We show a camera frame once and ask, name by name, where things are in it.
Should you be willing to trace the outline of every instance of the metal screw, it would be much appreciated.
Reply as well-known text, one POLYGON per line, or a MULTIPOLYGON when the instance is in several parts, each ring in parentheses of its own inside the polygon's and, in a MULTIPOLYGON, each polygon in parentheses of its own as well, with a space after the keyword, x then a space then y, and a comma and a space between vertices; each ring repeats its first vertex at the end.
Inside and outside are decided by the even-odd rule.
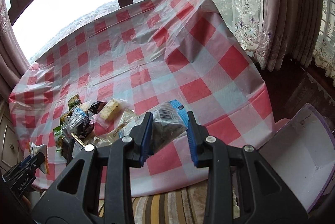
POLYGON ((246 146, 244 147, 244 150, 245 150, 246 152, 253 152, 253 151, 254 151, 254 147, 253 147, 252 145, 246 145, 246 146))
POLYGON ((207 143, 214 143, 216 141, 216 138, 214 136, 207 136, 206 142, 207 143))
POLYGON ((133 138, 131 138, 131 136, 124 136, 122 138, 122 142, 124 143, 130 143, 133 140, 133 138))
POLYGON ((87 151, 87 152, 90 152, 93 149, 94 149, 94 145, 92 145, 92 144, 85 145, 85 147, 84 147, 84 150, 87 151))

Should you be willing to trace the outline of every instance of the striped cushion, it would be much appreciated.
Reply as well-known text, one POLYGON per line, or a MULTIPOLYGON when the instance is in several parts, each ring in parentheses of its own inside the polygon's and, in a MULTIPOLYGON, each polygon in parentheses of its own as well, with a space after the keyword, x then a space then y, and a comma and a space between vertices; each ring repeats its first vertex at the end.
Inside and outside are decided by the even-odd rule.
MULTIPOLYGON (((135 224, 201 224, 207 196, 207 181, 168 193, 132 198, 135 224)), ((234 204, 234 218, 239 208, 234 204)), ((99 201, 103 217, 103 201, 99 201)))

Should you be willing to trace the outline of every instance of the dark brown floor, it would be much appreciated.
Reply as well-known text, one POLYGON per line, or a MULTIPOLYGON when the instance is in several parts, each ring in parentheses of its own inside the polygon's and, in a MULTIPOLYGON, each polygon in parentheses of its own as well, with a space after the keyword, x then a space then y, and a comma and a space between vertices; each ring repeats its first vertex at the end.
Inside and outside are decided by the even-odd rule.
POLYGON ((285 57, 279 71, 256 67, 266 83, 275 121, 291 119, 305 103, 310 103, 335 124, 335 88, 322 69, 312 64, 305 71, 289 57, 285 57))

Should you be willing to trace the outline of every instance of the brown curtain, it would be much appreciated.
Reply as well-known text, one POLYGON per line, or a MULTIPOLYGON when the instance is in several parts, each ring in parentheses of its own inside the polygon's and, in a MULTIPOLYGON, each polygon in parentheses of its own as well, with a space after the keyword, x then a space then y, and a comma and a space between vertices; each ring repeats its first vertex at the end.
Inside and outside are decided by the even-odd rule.
POLYGON ((262 32, 255 58, 261 69, 279 70, 284 55, 308 66, 321 21, 322 0, 264 0, 262 32))
POLYGON ((7 102, 11 91, 29 66, 16 41, 5 0, 0 0, 0 95, 7 102))

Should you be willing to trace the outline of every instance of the table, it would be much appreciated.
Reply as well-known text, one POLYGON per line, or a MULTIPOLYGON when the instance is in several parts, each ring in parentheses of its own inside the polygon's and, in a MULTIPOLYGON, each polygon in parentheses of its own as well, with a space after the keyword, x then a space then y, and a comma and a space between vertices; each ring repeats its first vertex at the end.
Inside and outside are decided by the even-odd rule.
MULTIPOLYGON (((77 29, 31 65, 9 106, 25 156, 28 141, 48 146, 50 174, 38 170, 37 187, 48 188, 65 168, 52 129, 75 94, 83 102, 124 99, 137 114, 177 99, 211 135, 238 147, 260 147, 274 126, 265 83, 211 0, 127 6, 77 29)), ((131 170, 132 196, 185 187, 207 174, 193 166, 184 136, 131 170)))

